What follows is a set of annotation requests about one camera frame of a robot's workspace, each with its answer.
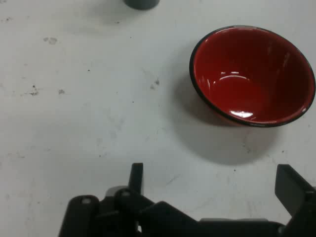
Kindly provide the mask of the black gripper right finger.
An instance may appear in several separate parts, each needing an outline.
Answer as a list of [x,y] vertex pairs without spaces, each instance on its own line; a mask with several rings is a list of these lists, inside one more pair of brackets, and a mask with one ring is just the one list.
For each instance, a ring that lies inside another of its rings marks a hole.
[[294,168],[279,164],[275,195],[291,215],[282,227],[281,237],[314,237],[316,235],[316,189]]

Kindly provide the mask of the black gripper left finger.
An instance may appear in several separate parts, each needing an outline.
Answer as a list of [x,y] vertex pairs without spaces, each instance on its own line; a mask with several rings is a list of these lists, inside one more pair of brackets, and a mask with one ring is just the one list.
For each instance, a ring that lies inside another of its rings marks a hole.
[[127,187],[99,200],[78,196],[70,200],[61,237],[156,237],[153,227],[141,218],[141,211],[153,202],[141,195],[143,164],[133,163]]

